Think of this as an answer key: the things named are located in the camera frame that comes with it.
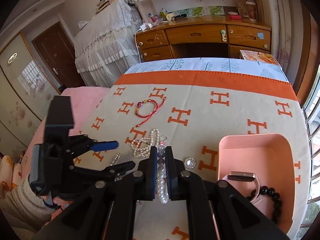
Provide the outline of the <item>left hand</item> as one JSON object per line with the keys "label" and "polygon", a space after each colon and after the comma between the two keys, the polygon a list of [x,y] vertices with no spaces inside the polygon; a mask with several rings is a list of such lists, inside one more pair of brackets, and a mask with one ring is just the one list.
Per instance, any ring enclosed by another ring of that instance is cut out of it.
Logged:
{"label": "left hand", "polygon": [[46,196],[39,196],[39,198],[41,198],[44,203],[52,209],[68,207],[72,203],[72,201],[61,199],[59,196],[53,196],[51,193]]}

